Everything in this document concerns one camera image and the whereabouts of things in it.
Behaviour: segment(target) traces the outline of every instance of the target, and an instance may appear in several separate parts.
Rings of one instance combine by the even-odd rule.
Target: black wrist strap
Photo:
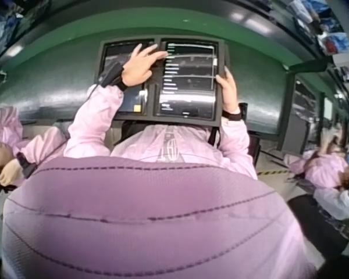
[[[222,117],[225,117],[229,119],[229,121],[240,121],[242,120],[242,114],[238,113],[236,115],[233,115],[229,112],[226,112],[225,110],[222,111]]]
[[[123,92],[128,88],[128,86],[124,84],[121,76],[119,76],[116,80],[114,80],[112,85],[116,85],[118,89],[120,89]]]

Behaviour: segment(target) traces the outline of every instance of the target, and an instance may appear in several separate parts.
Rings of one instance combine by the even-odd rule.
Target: finger
[[[152,52],[154,49],[156,49],[158,47],[157,44],[151,45],[148,48],[145,48],[143,51],[140,52],[140,54],[138,54],[139,57],[145,57],[147,56],[150,52]]]
[[[144,74],[143,78],[145,79],[145,81],[147,81],[151,76],[152,76],[152,71],[147,71]]]
[[[1,174],[0,174],[0,181],[1,181],[4,177],[5,177],[4,173],[1,172]]]
[[[226,80],[230,84],[231,87],[233,87],[235,90],[237,89],[237,85],[235,83],[234,77],[230,70],[225,66],[225,75],[226,75]]]
[[[222,78],[220,75],[216,75],[216,81],[221,85],[222,88],[227,89],[230,87],[226,79]]]
[[[131,58],[136,57],[136,56],[138,55],[138,53],[140,52],[140,49],[141,49],[141,48],[142,48],[142,44],[137,45],[137,46],[134,48],[134,50],[133,50],[132,54],[130,55],[130,57],[131,57]]]
[[[151,54],[148,58],[149,58],[150,63],[154,64],[157,60],[161,60],[167,55],[168,55],[168,52],[166,52],[166,51],[157,51],[157,52]]]
[[[6,178],[5,178],[5,177],[0,179],[0,184],[1,184],[2,186],[7,186],[7,185],[8,185],[8,184],[6,183]]]

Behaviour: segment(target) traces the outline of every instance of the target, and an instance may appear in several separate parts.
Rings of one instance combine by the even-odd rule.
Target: hand
[[[217,82],[222,87],[222,99],[223,99],[223,110],[229,113],[240,113],[238,105],[238,96],[237,96],[237,86],[235,84],[233,75],[225,67],[226,78],[223,78],[219,75],[216,76]]]
[[[328,146],[332,139],[333,139],[333,131],[323,128],[322,135],[320,137],[320,141],[321,141],[320,145]]]
[[[151,66],[168,55],[166,51],[151,53],[158,45],[152,45],[140,52],[142,44],[136,46],[129,61],[123,66],[122,80],[128,87],[139,85],[147,81],[151,75]]]
[[[11,160],[2,169],[0,174],[0,184],[5,186],[12,185],[20,176],[22,167],[17,159]]]

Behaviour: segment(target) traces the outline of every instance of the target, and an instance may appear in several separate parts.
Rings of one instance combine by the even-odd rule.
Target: ceiling light
[[[21,46],[21,45],[13,46],[13,47],[8,49],[8,51],[6,52],[6,55],[8,55],[10,57],[14,57],[18,53],[20,53],[22,51],[22,49],[23,49],[23,46]]]
[[[239,22],[240,20],[242,20],[244,18],[244,16],[241,15],[240,13],[232,13],[230,15],[230,17],[237,22]]]
[[[264,26],[263,24],[257,22],[254,19],[248,19],[245,23],[251,29],[264,35],[270,34],[272,32],[272,30],[269,27]]]

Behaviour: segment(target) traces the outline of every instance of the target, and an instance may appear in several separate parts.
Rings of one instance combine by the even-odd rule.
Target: tablet screen
[[[157,115],[213,119],[216,105],[218,48],[196,40],[165,40]]]
[[[141,49],[144,49],[153,43],[154,40],[134,40],[114,42],[107,45],[105,47],[105,56],[101,73],[108,70],[112,62],[118,61],[122,65],[125,64],[138,44],[142,44],[143,46]],[[118,111],[127,113],[144,113],[146,101],[147,90],[144,88],[143,84],[129,87],[124,92],[123,104]]]

